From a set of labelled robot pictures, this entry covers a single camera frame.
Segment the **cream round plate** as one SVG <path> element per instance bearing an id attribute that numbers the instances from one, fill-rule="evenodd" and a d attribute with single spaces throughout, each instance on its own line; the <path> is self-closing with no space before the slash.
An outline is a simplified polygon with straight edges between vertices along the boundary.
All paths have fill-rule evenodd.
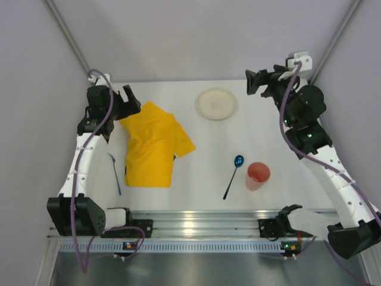
<path id="1" fill-rule="evenodd" d="M 238 101 L 227 89 L 210 88 L 197 96 L 195 109 L 206 119 L 224 120 L 236 113 Z"/>

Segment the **yellow pikachu placemat cloth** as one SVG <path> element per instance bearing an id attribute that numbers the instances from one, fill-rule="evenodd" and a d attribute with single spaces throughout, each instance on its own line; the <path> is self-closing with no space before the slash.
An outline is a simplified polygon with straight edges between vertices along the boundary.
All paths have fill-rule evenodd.
<path id="1" fill-rule="evenodd" d="M 174 115 L 153 102 L 120 120 L 128 131 L 125 184 L 130 187 L 169 188 L 174 159 L 196 150 Z"/>

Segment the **blue metal fork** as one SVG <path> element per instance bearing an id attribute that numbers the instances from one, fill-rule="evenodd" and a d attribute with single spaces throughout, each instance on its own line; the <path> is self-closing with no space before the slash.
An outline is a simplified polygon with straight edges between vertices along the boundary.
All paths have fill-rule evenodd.
<path id="1" fill-rule="evenodd" d="M 116 166 L 115 166 L 116 160 L 115 160 L 115 157 L 112 154 L 108 153 L 108 155 L 110 156 L 110 158 L 112 160 L 112 163 L 113 163 L 113 169 L 114 169 L 115 180 L 116 180 L 116 183 L 117 183 L 118 195 L 121 196 L 121 188 L 120 188 L 120 183 L 119 183 L 119 180 L 118 180 L 118 174 L 117 174 L 117 170 L 116 170 Z"/>

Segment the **blue metal spoon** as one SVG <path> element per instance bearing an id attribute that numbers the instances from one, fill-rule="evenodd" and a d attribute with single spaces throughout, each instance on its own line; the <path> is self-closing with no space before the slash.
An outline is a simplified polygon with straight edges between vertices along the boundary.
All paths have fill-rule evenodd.
<path id="1" fill-rule="evenodd" d="M 236 171 L 237 171 L 240 167 L 242 167 L 243 163 L 244 163 L 244 157 L 243 157 L 242 155 L 237 155 L 237 156 L 235 157 L 235 159 L 234 159 L 235 170 L 234 170 L 233 175 L 232 175 L 232 177 L 231 177 L 231 179 L 230 179 L 230 182 L 229 182 L 229 184 L 228 184 L 228 186 L 227 186 L 227 189 L 226 189 L 226 191 L 225 191 L 225 193 L 224 193 L 223 200 L 225 200 L 225 199 L 227 198 L 228 193 L 229 193 L 229 190 L 230 190 L 230 187 L 231 187 L 232 182 L 233 182 L 233 180 L 234 180 Z"/>

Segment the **pink plastic cup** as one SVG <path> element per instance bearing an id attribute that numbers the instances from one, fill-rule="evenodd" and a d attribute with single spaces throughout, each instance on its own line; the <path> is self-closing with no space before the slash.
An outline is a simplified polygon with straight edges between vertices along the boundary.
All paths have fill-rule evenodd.
<path id="1" fill-rule="evenodd" d="M 266 164 L 252 163 L 246 171 L 245 186 L 248 190 L 255 191 L 270 179 L 270 175 L 270 169 Z"/>

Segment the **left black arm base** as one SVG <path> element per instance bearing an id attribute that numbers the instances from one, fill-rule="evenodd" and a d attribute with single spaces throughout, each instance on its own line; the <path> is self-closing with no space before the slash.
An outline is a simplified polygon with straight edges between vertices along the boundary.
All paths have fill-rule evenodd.
<path id="1" fill-rule="evenodd" d="M 152 219 L 134 219 L 129 226 L 141 229 L 145 238 L 151 238 L 153 232 L 154 221 Z M 130 229 L 126 231 L 126 238 L 142 238 L 142 234 L 139 230 Z"/>

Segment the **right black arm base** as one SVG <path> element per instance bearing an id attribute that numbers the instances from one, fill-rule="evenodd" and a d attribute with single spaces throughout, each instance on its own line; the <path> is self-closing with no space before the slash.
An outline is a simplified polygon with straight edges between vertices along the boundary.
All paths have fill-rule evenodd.
<path id="1" fill-rule="evenodd" d="M 258 227 L 260 237 L 269 241 L 277 241 L 285 236 L 283 229 L 279 226 L 276 219 L 259 219 Z"/>

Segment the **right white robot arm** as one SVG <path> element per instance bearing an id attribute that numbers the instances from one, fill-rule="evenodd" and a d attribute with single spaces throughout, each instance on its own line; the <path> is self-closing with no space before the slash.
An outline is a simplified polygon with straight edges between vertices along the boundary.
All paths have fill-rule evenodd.
<path id="1" fill-rule="evenodd" d="M 273 72 L 246 70 L 246 93 L 254 95 L 259 87 L 266 87 L 261 96 L 273 99 L 283 139 L 318 180 L 338 219 L 293 204 L 278 212 L 276 236 L 310 234 L 325 240 L 341 258 L 349 259 L 380 243 L 380 210 L 340 162 L 331 138 L 318 121 L 326 111 L 324 95 L 314 85 L 300 85 L 300 70 L 300 62 L 293 71 L 279 65 Z"/>

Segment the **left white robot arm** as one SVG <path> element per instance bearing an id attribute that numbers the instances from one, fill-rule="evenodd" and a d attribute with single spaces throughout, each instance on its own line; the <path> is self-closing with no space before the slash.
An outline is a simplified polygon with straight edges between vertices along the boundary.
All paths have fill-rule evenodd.
<path id="1" fill-rule="evenodd" d="M 125 101 L 119 91 L 106 85 L 87 89 L 88 105 L 77 125 L 73 161 L 58 195 L 47 202 L 53 224 L 62 237 L 130 237 L 125 228 L 134 226 L 130 209 L 105 207 L 106 195 L 114 194 L 117 183 L 106 179 L 107 165 L 102 159 L 117 120 L 141 111 L 141 103 L 129 85 L 123 86 Z"/>

